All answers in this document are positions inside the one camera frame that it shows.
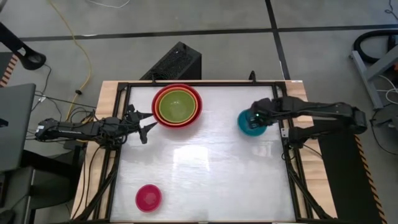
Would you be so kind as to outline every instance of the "white tabletop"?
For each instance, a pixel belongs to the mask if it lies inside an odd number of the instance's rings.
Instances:
[[[148,143],[131,134],[122,148],[111,222],[293,221],[294,211],[279,125],[259,137],[245,136],[238,114],[268,86],[195,86],[203,100],[200,118],[184,129],[155,126]],[[130,103],[150,112],[161,87],[134,87]],[[146,125],[154,122],[147,118]],[[155,184],[161,206],[152,213],[136,207],[140,187]]]

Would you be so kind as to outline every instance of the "concrete floor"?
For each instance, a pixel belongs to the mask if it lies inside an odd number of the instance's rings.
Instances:
[[[127,34],[182,30],[271,28],[263,0],[131,0],[121,9],[105,8],[84,0],[53,0],[78,35]],[[124,0],[102,0],[121,5]],[[278,27],[365,26],[395,24],[384,13],[388,1],[371,0],[271,0]],[[398,9],[398,1],[392,1]],[[69,35],[46,0],[12,0],[2,21],[19,37]],[[303,80],[311,101],[345,101],[365,111],[370,118],[372,104],[362,81],[348,58],[357,36],[370,30],[281,32],[287,67],[293,80]],[[93,62],[93,77],[79,103],[95,105],[103,80],[137,80],[174,44],[182,41],[203,54],[203,79],[247,79],[251,70],[258,78],[283,79],[274,37],[257,34],[189,35],[81,40]],[[385,39],[369,40],[369,54],[384,53]],[[70,100],[88,72],[81,51],[70,40],[26,42],[45,54],[53,69],[46,94]],[[0,46],[0,52],[7,52]],[[44,87],[48,68],[24,70],[20,63],[9,85],[36,83]],[[69,105],[58,104],[63,118]],[[30,127],[48,117],[59,117],[53,103],[45,101],[32,113]],[[396,133],[376,131],[390,151],[398,153]],[[398,220],[398,157],[381,151],[368,130],[361,136],[364,151],[389,223]],[[26,149],[43,155],[65,152],[60,144],[28,141]],[[64,205],[39,210],[36,223],[60,222],[68,218]]]

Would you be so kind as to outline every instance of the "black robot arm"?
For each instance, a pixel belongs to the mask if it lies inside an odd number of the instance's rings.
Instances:
[[[309,138],[315,139],[324,134],[335,133],[344,129],[352,130],[354,134],[361,134],[367,129],[365,114],[356,107],[346,103],[312,103],[300,98],[285,96],[270,100],[264,98],[255,101],[250,111],[251,128],[270,126],[279,120],[296,118],[302,115],[322,118],[334,118],[331,126],[312,126],[309,128],[293,127],[282,129],[282,137],[288,138],[292,147],[302,148]]]
[[[142,119],[152,116],[150,113],[135,111],[133,105],[127,107],[127,113],[123,119],[108,117],[87,123],[71,123],[56,121],[52,118],[41,121],[37,127],[35,138],[38,141],[52,139],[78,139],[81,141],[95,141],[100,146],[120,146],[127,135],[138,132],[141,142],[147,143],[147,133],[157,123],[140,127]]]

